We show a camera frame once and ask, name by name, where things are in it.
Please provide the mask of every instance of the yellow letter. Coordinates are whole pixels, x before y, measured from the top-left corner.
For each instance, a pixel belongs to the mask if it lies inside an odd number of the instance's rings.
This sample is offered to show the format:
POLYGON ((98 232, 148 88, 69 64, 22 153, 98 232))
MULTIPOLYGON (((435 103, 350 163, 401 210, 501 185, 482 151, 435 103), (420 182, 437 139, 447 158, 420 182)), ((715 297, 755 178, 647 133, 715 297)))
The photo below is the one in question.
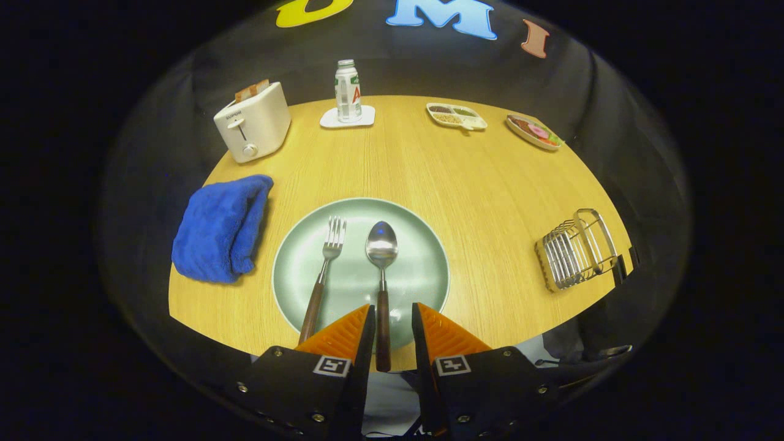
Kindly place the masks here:
POLYGON ((305 12, 307 0, 294 0, 278 8, 280 13, 275 21, 278 27, 295 27, 302 24, 313 23, 328 16, 333 16, 351 6, 354 0, 332 0, 329 6, 318 11, 305 12))
POLYGON ((546 58, 547 54, 544 53, 544 41, 550 33, 532 21, 523 19, 523 23, 528 25, 528 39, 520 44, 520 47, 533 56, 546 58))

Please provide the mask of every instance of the letter m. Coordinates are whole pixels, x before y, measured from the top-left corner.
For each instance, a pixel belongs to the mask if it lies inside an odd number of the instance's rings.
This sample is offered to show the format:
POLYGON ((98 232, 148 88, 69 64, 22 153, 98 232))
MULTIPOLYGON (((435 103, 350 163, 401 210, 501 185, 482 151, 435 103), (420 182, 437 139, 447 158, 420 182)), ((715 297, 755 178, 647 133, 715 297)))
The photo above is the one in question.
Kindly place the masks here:
POLYGON ((422 26, 425 20, 416 15, 416 9, 427 17, 436 27, 444 27, 452 18, 459 15, 460 20, 453 24, 455 31, 474 35, 487 40, 498 38, 490 29, 492 6, 477 0, 397 0, 394 15, 387 18, 392 26, 422 26))

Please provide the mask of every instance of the orange gripper pad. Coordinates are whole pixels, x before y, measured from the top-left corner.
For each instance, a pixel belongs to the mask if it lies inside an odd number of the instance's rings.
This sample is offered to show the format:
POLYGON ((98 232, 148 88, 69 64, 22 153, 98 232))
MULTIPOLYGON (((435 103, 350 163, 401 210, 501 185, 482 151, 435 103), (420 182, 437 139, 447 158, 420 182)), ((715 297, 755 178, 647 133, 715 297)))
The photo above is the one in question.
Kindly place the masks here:
POLYGON ((431 307, 417 303, 425 329, 430 364, 438 357, 469 355, 492 350, 482 340, 431 307))
POLYGON ((351 359, 356 362, 362 330, 368 318, 370 304, 366 304, 337 319, 323 330, 313 334, 295 351, 351 359))

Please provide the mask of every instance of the wooden table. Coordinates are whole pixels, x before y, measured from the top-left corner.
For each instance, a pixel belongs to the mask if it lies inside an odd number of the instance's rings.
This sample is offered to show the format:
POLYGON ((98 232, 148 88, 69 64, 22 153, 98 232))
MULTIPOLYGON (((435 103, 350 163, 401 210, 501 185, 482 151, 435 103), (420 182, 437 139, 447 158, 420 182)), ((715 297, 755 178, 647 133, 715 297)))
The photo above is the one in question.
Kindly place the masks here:
MULTIPOLYGON (((362 103, 376 108, 373 126, 323 129, 319 119, 334 100, 297 104, 277 152, 246 164, 223 156, 205 185, 256 173, 275 181, 256 268, 234 285, 219 285, 187 279, 172 266, 174 319, 255 355, 271 345, 296 346, 299 334, 272 292, 274 256, 302 217, 353 197, 396 202, 436 231, 451 272, 443 313, 493 348, 546 332, 613 288, 610 274, 555 294, 545 287, 534 243, 578 208, 602 214, 632 270, 629 236, 593 174, 569 147, 544 151, 512 133, 504 120, 513 112, 432 97, 362 97, 362 103), (488 128, 469 133, 439 126, 425 110, 431 101, 473 108, 488 128)), ((392 370, 415 367, 413 343, 392 353, 392 370)))

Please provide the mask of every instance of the metal rack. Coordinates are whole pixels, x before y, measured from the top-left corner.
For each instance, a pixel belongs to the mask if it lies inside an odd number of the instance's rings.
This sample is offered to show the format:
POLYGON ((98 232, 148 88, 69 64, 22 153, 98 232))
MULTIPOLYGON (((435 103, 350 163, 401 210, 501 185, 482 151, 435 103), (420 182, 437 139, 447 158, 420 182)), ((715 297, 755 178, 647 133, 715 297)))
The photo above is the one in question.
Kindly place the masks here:
POLYGON ((561 222, 534 246, 542 265, 547 289, 565 290, 609 271, 618 261, 610 231, 594 209, 575 211, 572 219, 561 222), (594 225, 599 226, 605 242, 597 241, 594 225))

